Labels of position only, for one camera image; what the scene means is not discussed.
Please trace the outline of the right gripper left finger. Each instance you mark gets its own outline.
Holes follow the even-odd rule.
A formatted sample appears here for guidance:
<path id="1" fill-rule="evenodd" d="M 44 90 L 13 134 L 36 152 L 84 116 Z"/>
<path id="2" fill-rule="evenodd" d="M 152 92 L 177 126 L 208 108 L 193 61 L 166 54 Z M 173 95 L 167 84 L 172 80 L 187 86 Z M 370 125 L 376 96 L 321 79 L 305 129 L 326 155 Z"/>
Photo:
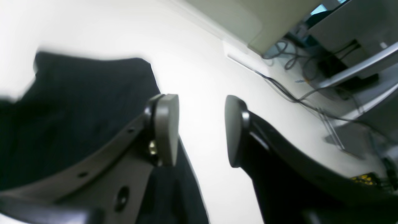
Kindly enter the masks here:
<path id="1" fill-rule="evenodd" d="M 156 95 L 83 161 L 2 191 L 2 218 L 26 224 L 134 224 L 152 170 L 176 164 L 178 126 L 178 95 Z"/>

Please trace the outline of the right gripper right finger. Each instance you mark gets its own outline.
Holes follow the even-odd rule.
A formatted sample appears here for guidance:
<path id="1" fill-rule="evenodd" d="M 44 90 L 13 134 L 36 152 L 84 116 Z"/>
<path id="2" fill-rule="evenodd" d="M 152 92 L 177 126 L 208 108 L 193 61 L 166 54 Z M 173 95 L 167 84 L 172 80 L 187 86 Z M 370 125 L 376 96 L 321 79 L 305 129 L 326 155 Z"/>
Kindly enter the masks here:
<path id="1" fill-rule="evenodd" d="M 266 224 L 396 224 L 397 172 L 343 177 L 305 155 L 237 96 L 225 101 L 228 158 L 251 178 Z"/>

